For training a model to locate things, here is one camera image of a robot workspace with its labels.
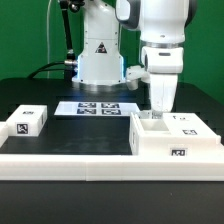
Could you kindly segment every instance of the black surface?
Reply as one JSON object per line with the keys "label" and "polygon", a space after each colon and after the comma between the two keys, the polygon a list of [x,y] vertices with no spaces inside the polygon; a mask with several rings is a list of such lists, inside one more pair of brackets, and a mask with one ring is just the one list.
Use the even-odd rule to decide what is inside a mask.
{"label": "black surface", "polygon": [[131,155],[128,117],[55,116],[59,101],[144,102],[147,88],[96,93],[71,87],[62,80],[6,79],[0,82],[0,120],[6,120],[21,104],[48,107],[48,120],[38,138],[9,137],[0,153]]}
{"label": "black surface", "polygon": [[[53,113],[59,100],[137,102],[141,108],[148,107],[144,86],[135,92],[121,91],[98,97],[76,91],[61,80],[3,80],[0,82],[1,120],[7,119],[20,104],[47,104],[49,109],[48,122],[39,139],[10,138],[3,153],[15,150],[27,153],[29,150],[29,153],[41,154],[61,154],[62,151],[78,154],[91,153],[91,148],[93,154],[100,151],[127,153],[125,141],[119,148],[112,145],[113,152],[105,147],[105,142],[113,144],[110,139],[117,133],[105,133],[108,139],[105,136],[98,139],[93,147],[94,140],[85,137],[94,134],[100,138],[110,124],[124,132],[124,138],[128,134],[125,129],[129,128],[127,118],[121,118],[119,122],[104,118],[100,125],[92,118],[58,119]],[[174,111],[195,112],[224,136],[224,107],[196,87],[178,86]],[[90,128],[96,124],[97,131]],[[89,142],[86,148],[83,147],[85,142]],[[223,208],[224,182],[0,181],[0,223],[4,224],[221,224],[224,223]]]}

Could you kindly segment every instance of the white robot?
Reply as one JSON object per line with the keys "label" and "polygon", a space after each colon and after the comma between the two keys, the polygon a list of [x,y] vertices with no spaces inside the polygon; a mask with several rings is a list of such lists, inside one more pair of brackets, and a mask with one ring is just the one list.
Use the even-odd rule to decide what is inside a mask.
{"label": "white robot", "polygon": [[196,0],[117,0],[118,21],[141,31],[141,62],[144,68],[127,69],[129,89],[138,79],[150,83],[152,116],[160,118],[173,107],[178,75],[183,70],[184,28],[197,8]]}
{"label": "white robot", "polygon": [[73,84],[98,90],[125,83],[115,9],[101,0],[84,3],[84,49]]}
{"label": "white robot", "polygon": [[[84,7],[84,50],[78,56],[74,84],[97,90],[126,82],[134,90],[141,79],[149,84],[152,117],[172,110],[183,70],[184,28],[195,15],[196,0],[117,0],[116,9],[101,0],[59,2],[74,12]],[[128,68],[126,78],[115,14],[124,28],[141,31],[143,67]]]}

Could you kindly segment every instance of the green background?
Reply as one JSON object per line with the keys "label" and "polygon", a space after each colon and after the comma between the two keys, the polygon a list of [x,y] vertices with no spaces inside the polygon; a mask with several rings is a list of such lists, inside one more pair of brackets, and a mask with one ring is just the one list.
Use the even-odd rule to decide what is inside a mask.
{"label": "green background", "polygon": [[[114,6],[114,0],[105,0]],[[47,63],[49,1],[1,1],[0,79],[26,77]],[[82,12],[70,13],[75,53],[82,51]],[[224,104],[224,1],[198,0],[197,14],[186,28],[184,71],[179,80],[195,84]],[[65,38],[60,7],[50,8],[50,61],[64,60]],[[122,31],[121,54],[127,65],[138,63],[139,33]]]}

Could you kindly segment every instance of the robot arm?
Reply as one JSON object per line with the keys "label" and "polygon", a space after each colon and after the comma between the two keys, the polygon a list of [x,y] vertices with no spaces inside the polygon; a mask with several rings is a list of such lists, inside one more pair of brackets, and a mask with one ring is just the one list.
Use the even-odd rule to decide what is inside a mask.
{"label": "robot arm", "polygon": [[[151,109],[155,118],[173,107],[177,74],[183,70],[184,28],[196,12],[196,0],[117,0],[118,21],[130,30],[140,30],[141,62],[145,72],[142,81],[150,82]],[[130,83],[136,81],[131,69],[126,74]]]}

